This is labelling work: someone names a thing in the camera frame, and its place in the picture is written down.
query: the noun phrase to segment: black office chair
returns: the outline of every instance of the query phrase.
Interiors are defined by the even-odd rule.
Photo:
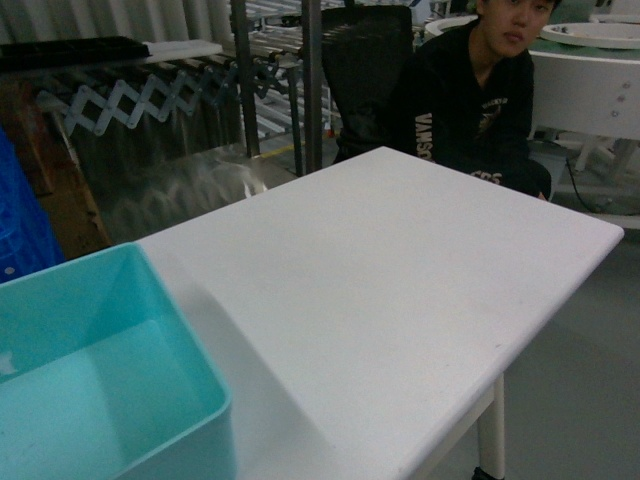
[[[411,10],[347,6],[322,12],[322,67],[342,119],[336,162],[388,138],[380,115],[413,51]]]

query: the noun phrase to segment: black tray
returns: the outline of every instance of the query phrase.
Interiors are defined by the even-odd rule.
[[[0,45],[0,72],[130,60],[150,56],[144,43],[127,37],[53,40]]]

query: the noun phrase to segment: black hoodie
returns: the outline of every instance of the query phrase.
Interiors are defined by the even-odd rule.
[[[533,106],[528,51],[501,60],[480,88],[469,58],[478,21],[427,41],[406,62],[383,123],[390,147],[530,195]]]

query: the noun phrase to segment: man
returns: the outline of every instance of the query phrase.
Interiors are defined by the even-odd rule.
[[[548,198],[551,176],[528,158],[533,62],[527,47],[560,1],[477,0],[477,20],[420,47],[388,104],[390,146]]]

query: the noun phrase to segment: white tabletop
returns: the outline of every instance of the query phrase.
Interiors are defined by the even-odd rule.
[[[140,241],[233,390],[240,479],[400,479],[622,236],[379,149]]]

